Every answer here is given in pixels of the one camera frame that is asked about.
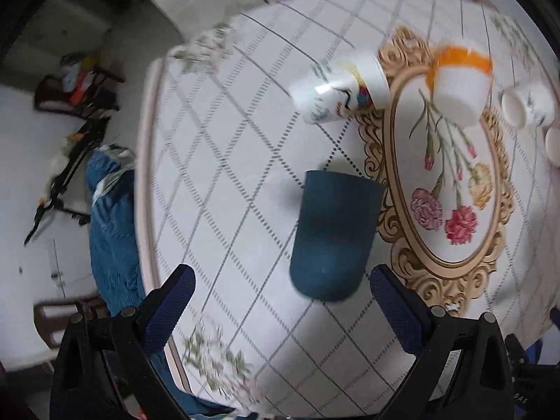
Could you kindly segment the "floral diamond pattern tablecloth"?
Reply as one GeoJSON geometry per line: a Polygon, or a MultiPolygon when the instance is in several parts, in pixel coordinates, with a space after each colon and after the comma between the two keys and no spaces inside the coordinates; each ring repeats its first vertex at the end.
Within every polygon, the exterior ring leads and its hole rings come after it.
{"type": "Polygon", "coordinates": [[[195,272],[167,359],[200,412],[381,411],[414,358],[380,265],[534,344],[559,305],[558,107],[521,25],[469,0],[283,0],[157,60],[142,276],[195,272]]]}

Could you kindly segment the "white paper cup bamboo print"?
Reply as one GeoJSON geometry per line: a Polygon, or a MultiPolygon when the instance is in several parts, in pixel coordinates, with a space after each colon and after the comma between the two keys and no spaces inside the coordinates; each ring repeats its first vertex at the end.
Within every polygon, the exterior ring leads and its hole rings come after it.
{"type": "Polygon", "coordinates": [[[554,94],[541,80],[525,80],[507,88],[501,107],[505,121],[516,129],[550,126],[556,110],[554,94]]]}

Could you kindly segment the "white paper cup colourful print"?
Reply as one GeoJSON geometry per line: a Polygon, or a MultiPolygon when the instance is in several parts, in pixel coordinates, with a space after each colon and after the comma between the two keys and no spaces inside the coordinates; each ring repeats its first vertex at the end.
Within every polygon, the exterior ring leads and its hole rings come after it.
{"type": "Polygon", "coordinates": [[[288,93],[309,124],[384,110],[391,103],[388,80],[377,55],[370,50],[315,64],[288,87],[288,93]]]}

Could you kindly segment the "black exercise bench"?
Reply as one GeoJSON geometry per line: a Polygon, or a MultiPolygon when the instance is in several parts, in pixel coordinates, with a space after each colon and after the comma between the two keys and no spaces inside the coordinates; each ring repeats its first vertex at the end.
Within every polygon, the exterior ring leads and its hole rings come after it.
{"type": "Polygon", "coordinates": [[[39,198],[33,218],[33,227],[24,241],[26,246],[37,232],[44,216],[51,210],[69,215],[79,226],[90,223],[90,214],[69,209],[62,200],[78,168],[90,152],[100,147],[111,116],[87,119],[76,132],[67,135],[58,154],[51,159],[49,177],[39,198]]]}

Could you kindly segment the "red paper cup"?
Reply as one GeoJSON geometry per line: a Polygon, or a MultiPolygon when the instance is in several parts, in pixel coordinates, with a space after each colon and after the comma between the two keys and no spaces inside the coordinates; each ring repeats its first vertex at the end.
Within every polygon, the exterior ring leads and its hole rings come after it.
{"type": "Polygon", "coordinates": [[[545,134],[545,152],[548,161],[560,168],[560,129],[551,127],[545,134]]]}

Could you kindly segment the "blue quilted blanket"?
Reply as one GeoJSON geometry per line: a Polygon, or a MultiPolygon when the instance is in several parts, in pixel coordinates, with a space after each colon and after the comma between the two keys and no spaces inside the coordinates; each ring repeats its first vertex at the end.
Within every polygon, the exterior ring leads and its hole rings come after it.
{"type": "Polygon", "coordinates": [[[154,419],[235,419],[232,408],[183,392],[175,383],[163,349],[143,352],[143,301],[135,227],[136,157],[119,145],[93,151],[86,169],[91,196],[90,259],[94,280],[110,316],[75,314],[57,358],[50,413],[67,419],[76,387],[84,393],[85,418],[127,419],[129,413],[111,380],[106,355],[114,353],[141,408],[154,419]]]}

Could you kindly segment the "dark teal plastic cup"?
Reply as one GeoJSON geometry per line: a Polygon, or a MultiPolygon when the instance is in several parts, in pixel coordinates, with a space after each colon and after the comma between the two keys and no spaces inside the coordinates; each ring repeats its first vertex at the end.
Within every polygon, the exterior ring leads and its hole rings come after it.
{"type": "Polygon", "coordinates": [[[304,296],[344,301],[364,277],[386,187],[371,179],[307,171],[289,275],[304,296]]]}

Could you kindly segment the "white and orange cup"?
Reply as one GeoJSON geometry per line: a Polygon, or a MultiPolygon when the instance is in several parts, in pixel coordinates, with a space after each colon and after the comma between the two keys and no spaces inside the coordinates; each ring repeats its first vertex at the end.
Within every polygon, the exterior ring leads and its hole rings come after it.
{"type": "Polygon", "coordinates": [[[436,111],[460,129],[476,126],[493,75],[491,57],[479,44],[468,40],[438,43],[426,77],[436,111]]]}

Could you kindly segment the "dark wooden chair near left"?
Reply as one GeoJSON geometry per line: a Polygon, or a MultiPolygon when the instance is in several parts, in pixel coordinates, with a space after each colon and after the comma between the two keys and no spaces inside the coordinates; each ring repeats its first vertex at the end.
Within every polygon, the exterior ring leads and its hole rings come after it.
{"type": "Polygon", "coordinates": [[[101,319],[110,316],[107,304],[98,293],[80,298],[40,301],[33,305],[35,329],[48,349],[57,350],[60,347],[68,321],[75,314],[101,319]]]}

